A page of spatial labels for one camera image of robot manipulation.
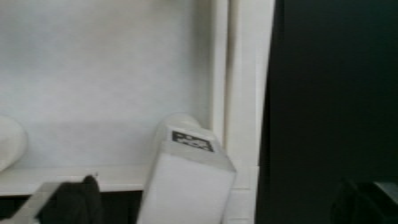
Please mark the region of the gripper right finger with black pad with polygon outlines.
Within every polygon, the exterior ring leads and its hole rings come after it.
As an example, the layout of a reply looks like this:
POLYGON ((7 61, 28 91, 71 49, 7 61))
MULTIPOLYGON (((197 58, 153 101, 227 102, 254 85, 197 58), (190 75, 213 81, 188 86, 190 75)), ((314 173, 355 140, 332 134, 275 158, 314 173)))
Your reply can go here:
POLYGON ((341 181, 330 224, 398 224, 398 183, 341 181))

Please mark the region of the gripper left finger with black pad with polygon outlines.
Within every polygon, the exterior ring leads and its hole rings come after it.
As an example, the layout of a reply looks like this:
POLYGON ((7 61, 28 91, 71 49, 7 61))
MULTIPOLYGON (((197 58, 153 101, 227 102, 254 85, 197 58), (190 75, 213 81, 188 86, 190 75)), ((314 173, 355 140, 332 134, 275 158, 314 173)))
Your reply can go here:
POLYGON ((5 224, 105 224, 94 176, 87 175, 80 182, 46 182, 5 224))

